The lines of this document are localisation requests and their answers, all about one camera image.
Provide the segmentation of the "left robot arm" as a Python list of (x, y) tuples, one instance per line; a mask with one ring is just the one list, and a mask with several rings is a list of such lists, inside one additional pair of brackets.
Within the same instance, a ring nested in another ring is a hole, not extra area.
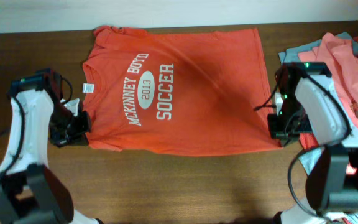
[(0, 223), (100, 224), (74, 208), (68, 189), (48, 165), (48, 144), (87, 146), (89, 114), (63, 97), (68, 80), (50, 68), (12, 81), (9, 143), (0, 165)]

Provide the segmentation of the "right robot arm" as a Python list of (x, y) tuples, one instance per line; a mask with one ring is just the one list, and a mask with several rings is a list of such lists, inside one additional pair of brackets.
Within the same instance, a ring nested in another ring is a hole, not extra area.
[[(302, 133), (311, 133), (318, 143), (291, 161), (287, 182), (295, 205), (278, 212), (273, 221), (339, 223), (358, 212), (358, 129), (346, 114), (325, 63), (284, 63), (275, 78), (283, 103), (267, 116), (271, 138), (289, 144)], [(318, 149), (321, 155), (307, 176), (306, 197), (300, 200), (293, 189), (293, 166)]]

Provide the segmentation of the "orange soccer t-shirt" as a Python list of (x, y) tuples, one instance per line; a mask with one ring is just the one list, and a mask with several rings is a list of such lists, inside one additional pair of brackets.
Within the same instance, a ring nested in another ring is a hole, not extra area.
[(257, 29), (152, 34), (104, 26), (83, 64), (93, 149), (227, 156), (280, 148)]

